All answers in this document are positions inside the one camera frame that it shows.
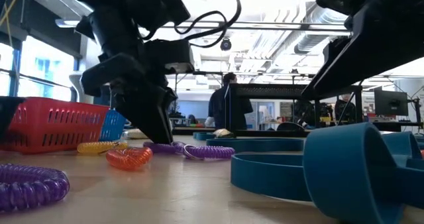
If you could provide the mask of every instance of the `ceiling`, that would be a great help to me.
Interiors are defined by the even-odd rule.
[[[90,10],[75,0],[36,0],[64,20],[79,20]],[[182,0],[191,14],[191,21],[208,12],[221,11],[230,19],[236,8],[235,0]],[[241,0],[242,13],[239,22],[254,23],[320,23],[343,25],[346,17],[342,14],[318,7],[315,0]],[[222,21],[220,17],[208,17],[208,22]],[[260,30],[247,25],[237,25],[243,29],[230,29],[226,37],[232,48],[223,52],[220,46],[212,48],[193,47],[195,67],[208,72],[238,72],[242,83],[290,84],[290,72],[296,69],[299,74],[316,74],[323,65],[323,48],[330,39],[346,32],[317,32],[299,30]],[[189,34],[201,32],[195,28]],[[192,40],[196,44],[212,43],[219,34]],[[153,39],[180,39],[172,27],[159,29]],[[411,62],[385,74],[424,76],[419,69],[421,60]],[[169,81],[175,84],[175,77]],[[296,77],[296,84],[308,84],[309,79]],[[179,83],[181,89],[211,89],[219,85],[212,76],[186,76]],[[390,85],[387,78],[373,78],[364,82],[365,86]]]

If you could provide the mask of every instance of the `table surface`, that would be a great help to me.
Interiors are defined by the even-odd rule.
[[[175,137],[203,145],[191,137]],[[140,146],[141,140],[131,145]],[[230,183],[230,161],[201,162],[156,155],[137,172],[108,165],[103,156],[75,151],[39,155],[0,152],[1,163],[63,170],[71,190],[64,201],[23,213],[0,214],[8,224],[328,224],[310,203],[294,203],[252,194]],[[424,223],[424,211],[407,207],[402,223]]]

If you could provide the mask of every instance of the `man in dark shirt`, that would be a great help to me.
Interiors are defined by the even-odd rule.
[[[345,114],[343,115],[342,121],[348,121],[348,123],[356,121],[356,107],[355,105],[348,101],[350,99],[350,94],[342,95],[342,99],[338,99],[335,105],[335,115],[336,120],[340,120],[340,116],[342,115],[343,109],[347,106]]]
[[[225,128],[225,96],[229,84],[237,83],[237,76],[232,72],[225,74],[223,83],[224,86],[215,91],[209,101],[208,116],[214,118],[216,129]],[[233,111],[234,113],[231,114],[231,123],[233,127],[238,130],[247,129],[246,117],[244,114],[253,112],[252,104],[249,99],[238,98],[236,109],[233,109]]]

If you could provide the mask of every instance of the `purple coiled cord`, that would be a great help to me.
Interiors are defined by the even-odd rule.
[[[192,159],[230,159],[235,153],[233,148],[222,146],[192,146],[183,142],[173,142],[171,144],[155,144],[153,142],[145,142],[144,147],[149,147],[153,153],[183,154],[187,158]]]
[[[66,175],[55,169],[0,165],[0,212],[60,201],[69,192]]]

